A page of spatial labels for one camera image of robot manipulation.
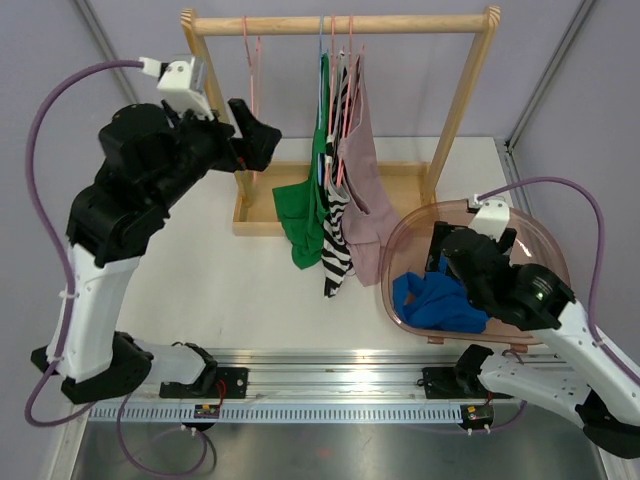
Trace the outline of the pink wire hanger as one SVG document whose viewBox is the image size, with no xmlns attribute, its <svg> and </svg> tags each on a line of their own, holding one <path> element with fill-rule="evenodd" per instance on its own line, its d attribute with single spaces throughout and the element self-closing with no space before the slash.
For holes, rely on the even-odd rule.
<svg viewBox="0 0 640 480">
<path fill-rule="evenodd" d="M 250 46 L 246 16 L 242 17 L 242 30 L 249 69 L 250 109 L 252 114 L 258 118 L 260 116 L 262 41 L 261 37 L 257 36 L 255 45 L 253 47 Z"/>
</svg>

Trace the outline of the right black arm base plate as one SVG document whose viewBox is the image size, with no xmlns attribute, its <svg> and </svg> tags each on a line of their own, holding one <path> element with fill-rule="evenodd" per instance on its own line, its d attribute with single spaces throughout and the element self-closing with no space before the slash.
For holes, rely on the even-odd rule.
<svg viewBox="0 0 640 480">
<path fill-rule="evenodd" d="M 489 392 L 480 384 L 475 387 L 461 386 L 452 367 L 424 367 L 415 382 L 425 397 L 432 400 L 487 400 L 512 399 L 512 396 Z"/>
</svg>

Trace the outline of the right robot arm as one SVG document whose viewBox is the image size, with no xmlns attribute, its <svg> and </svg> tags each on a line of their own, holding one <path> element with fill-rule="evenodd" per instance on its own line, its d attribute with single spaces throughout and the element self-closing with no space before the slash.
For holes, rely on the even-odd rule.
<svg viewBox="0 0 640 480">
<path fill-rule="evenodd" d="M 512 264 L 501 243 L 438 221 L 427 264 L 441 262 L 461 281 L 471 305 L 531 333 L 580 376 L 573 381 L 538 371 L 473 344 L 453 368 L 460 393 L 518 397 L 566 418 L 610 454 L 638 458 L 639 366 L 589 326 L 585 308 L 560 277 L 539 264 Z"/>
</svg>

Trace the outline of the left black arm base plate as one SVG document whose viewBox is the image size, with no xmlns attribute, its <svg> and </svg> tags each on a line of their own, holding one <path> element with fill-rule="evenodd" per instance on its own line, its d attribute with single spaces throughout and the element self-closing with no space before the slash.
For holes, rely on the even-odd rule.
<svg viewBox="0 0 640 480">
<path fill-rule="evenodd" d="M 205 370 L 191 385 L 177 382 L 163 383 L 159 397 L 164 399 L 244 399 L 248 386 L 249 370 L 244 367 L 217 366 Z"/>
</svg>

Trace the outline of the green tank top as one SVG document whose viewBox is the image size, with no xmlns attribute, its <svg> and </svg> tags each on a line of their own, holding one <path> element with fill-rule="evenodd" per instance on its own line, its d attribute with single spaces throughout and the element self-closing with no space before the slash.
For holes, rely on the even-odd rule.
<svg viewBox="0 0 640 480">
<path fill-rule="evenodd" d="M 320 55 L 319 100 L 316 111 L 311 161 L 307 179 L 301 183 L 273 189 L 277 218 L 291 243 L 291 257 L 299 269 L 320 261 L 324 241 L 323 223 L 327 215 L 321 173 L 326 153 L 329 117 L 330 60 Z"/>
</svg>

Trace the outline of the blue tank top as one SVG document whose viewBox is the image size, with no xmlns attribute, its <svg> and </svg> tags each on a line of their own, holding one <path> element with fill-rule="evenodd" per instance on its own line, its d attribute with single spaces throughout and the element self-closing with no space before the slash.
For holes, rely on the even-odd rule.
<svg viewBox="0 0 640 480">
<path fill-rule="evenodd" d="M 448 260 L 441 256 L 435 271 L 422 277 L 413 272 L 392 283 L 392 304 L 406 325 L 424 330 L 480 334 L 489 316 L 474 308 L 459 279 L 448 275 Z"/>
</svg>

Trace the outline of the blue wire hanger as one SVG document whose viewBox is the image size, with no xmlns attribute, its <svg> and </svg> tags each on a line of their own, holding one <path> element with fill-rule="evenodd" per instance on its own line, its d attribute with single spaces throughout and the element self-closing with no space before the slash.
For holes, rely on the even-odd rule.
<svg viewBox="0 0 640 480">
<path fill-rule="evenodd" d="M 322 122 L 322 113 L 323 113 L 323 91 L 324 91 L 324 84 L 323 84 L 323 78 L 324 78 L 324 73 L 323 73 L 323 30 L 324 30 L 324 15 L 321 15 L 319 20 L 319 50 L 318 50 L 318 98 L 317 98 L 317 109 L 316 109 L 316 124 L 315 124 L 315 131 L 314 131 L 314 140 L 313 140 L 313 147 L 315 148 L 315 159 L 316 159 L 316 178 L 317 178 L 317 182 L 319 187 L 322 187 L 323 185 L 323 160 L 322 160 L 322 155 L 323 153 L 321 152 L 321 147 L 320 147 L 320 140 L 321 140 L 321 130 L 322 130 L 322 126 L 323 126 L 323 122 Z"/>
</svg>

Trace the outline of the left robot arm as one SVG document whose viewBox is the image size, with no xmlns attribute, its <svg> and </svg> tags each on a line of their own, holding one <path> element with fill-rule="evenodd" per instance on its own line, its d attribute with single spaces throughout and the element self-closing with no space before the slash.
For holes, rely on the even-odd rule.
<svg viewBox="0 0 640 480">
<path fill-rule="evenodd" d="M 211 171 L 270 165 L 280 130 L 260 122 L 242 99 L 229 105 L 233 124 L 146 103 L 119 110 L 100 130 L 104 162 L 75 197 L 66 229 L 73 306 L 62 311 L 55 333 L 64 347 L 31 355 L 40 371 L 62 377 L 72 403 L 122 397 L 145 383 L 158 384 L 164 398 L 222 393 L 217 361 L 204 348 L 151 344 L 116 323 L 132 274 L 171 208 Z"/>
</svg>

